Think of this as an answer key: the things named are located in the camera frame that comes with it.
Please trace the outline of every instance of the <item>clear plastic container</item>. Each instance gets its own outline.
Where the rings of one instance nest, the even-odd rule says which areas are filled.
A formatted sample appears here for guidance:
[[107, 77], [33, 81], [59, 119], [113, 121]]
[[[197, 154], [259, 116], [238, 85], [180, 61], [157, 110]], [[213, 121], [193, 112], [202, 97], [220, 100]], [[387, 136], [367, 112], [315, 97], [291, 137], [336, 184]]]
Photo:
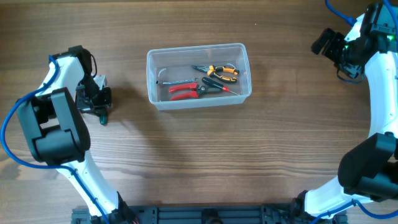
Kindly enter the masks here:
[[[233, 66], [239, 70], [238, 82], [234, 84], [223, 83], [215, 78], [214, 81], [222, 83], [231, 91], [208, 93], [199, 98], [170, 101], [171, 97], [190, 90], [169, 93], [169, 88], [174, 85], [159, 86], [156, 81], [170, 82], [198, 78], [199, 85], [202, 77], [208, 75], [194, 70], [192, 65], [202, 66]], [[235, 77], [231, 73], [220, 73], [227, 77]], [[243, 103], [251, 94], [251, 76], [248, 54], [243, 44], [219, 44], [196, 47], [178, 47], [172, 49], [156, 49], [147, 55], [147, 86], [149, 101], [158, 110], [176, 110], [185, 108], [199, 108], [206, 106], [233, 105]]]

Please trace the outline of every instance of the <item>wood grain surface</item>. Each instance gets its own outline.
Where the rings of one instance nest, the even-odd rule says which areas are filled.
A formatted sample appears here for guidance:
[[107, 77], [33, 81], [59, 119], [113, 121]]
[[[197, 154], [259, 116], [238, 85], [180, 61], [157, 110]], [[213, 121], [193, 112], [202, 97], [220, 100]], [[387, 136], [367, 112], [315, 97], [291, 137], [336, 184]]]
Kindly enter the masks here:
[[[359, 16], [370, 1], [332, 1]], [[320, 0], [148, 1], [0, 5], [0, 118], [36, 89], [47, 55], [82, 45], [106, 74], [109, 124], [84, 115], [91, 153], [129, 205], [289, 202], [333, 178], [341, 157], [365, 140], [365, 82], [336, 78], [311, 53], [324, 28], [349, 27]], [[157, 111], [146, 85], [151, 49], [243, 43], [252, 95], [242, 105]], [[34, 162], [16, 117], [9, 147]], [[0, 223], [69, 223], [85, 203], [54, 170], [17, 165], [0, 151]], [[394, 211], [388, 201], [367, 206]], [[382, 222], [349, 210], [350, 223]]]

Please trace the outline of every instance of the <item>hand tool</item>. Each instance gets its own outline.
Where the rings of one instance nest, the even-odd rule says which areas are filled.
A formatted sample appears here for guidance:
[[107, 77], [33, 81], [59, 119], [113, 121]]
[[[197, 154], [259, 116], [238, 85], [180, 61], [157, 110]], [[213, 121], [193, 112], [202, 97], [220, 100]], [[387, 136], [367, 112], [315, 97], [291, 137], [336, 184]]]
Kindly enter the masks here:
[[171, 101], [183, 100], [183, 99], [187, 99], [187, 98], [199, 98], [199, 96], [202, 96], [206, 93], [221, 92], [221, 90], [219, 88], [209, 88], [207, 86], [202, 86], [197, 83], [183, 84], [183, 85], [173, 86], [173, 87], [169, 88], [170, 93], [173, 93], [173, 92], [179, 91], [179, 90], [191, 90], [191, 92], [173, 96], [170, 99]]
[[183, 84], [183, 83], [197, 83], [198, 78], [191, 78], [189, 80], [179, 80], [179, 81], [171, 81], [171, 82], [160, 82], [156, 81], [156, 85], [164, 86], [164, 85], [175, 85], [175, 84]]
[[210, 78], [203, 77], [203, 78], [201, 79], [201, 81], [202, 81], [204, 84], [206, 84], [206, 85], [208, 85], [208, 86], [210, 86], [210, 87], [217, 88], [217, 89], [220, 89], [220, 90], [223, 90], [223, 91], [228, 91], [228, 92], [233, 93], [233, 94], [235, 94], [235, 95], [239, 95], [239, 94], [234, 93], [234, 92], [232, 92], [231, 90], [229, 90], [229, 88], [225, 87], [223, 84], [218, 83], [218, 82], [216, 82], [216, 81], [214, 81], [214, 80], [212, 80], [212, 79], [210, 79]]
[[239, 74], [239, 70], [231, 67], [231, 66], [219, 66], [216, 67], [214, 65], [210, 65], [209, 67], [206, 66], [196, 66], [196, 65], [192, 65], [192, 68], [195, 70], [198, 70], [200, 72], [206, 73], [209, 77], [211, 78], [217, 78], [219, 81], [221, 82], [225, 82], [225, 83], [236, 83], [237, 79], [236, 77], [226, 77], [223, 75], [219, 75], [217, 74], [217, 72], [229, 72], [235, 75]]

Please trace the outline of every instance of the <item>red and black screwdriver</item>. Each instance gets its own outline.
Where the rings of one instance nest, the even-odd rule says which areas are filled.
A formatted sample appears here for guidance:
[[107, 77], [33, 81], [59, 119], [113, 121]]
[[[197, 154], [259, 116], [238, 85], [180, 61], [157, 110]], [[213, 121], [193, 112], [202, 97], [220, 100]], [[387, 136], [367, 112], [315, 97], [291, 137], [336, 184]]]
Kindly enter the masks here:
[[217, 88], [217, 89], [220, 89], [220, 90], [223, 90], [223, 91], [228, 91], [228, 92], [233, 93], [233, 94], [235, 94], [235, 95], [239, 95], [239, 94], [234, 93], [234, 92], [232, 92], [231, 90], [229, 90], [229, 88], [225, 87], [223, 84], [218, 83], [218, 82], [216, 82], [216, 81], [213, 81], [213, 80], [210, 79], [210, 78], [203, 77], [203, 78], [201, 79], [201, 81], [202, 81], [204, 84], [206, 84], [206, 85], [208, 85], [208, 86], [210, 86], [210, 87]]

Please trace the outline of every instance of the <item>metal wrench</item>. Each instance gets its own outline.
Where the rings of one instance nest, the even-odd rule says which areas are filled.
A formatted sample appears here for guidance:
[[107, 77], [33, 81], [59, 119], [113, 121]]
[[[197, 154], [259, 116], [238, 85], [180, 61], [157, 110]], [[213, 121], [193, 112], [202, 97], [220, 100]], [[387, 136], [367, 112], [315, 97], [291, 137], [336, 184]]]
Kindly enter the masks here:
[[171, 81], [171, 82], [160, 82], [156, 81], [156, 85], [164, 86], [164, 85], [175, 85], [175, 84], [183, 84], [183, 83], [191, 83], [191, 82], [198, 82], [198, 78], [191, 78], [189, 80], [179, 80], [179, 81]]

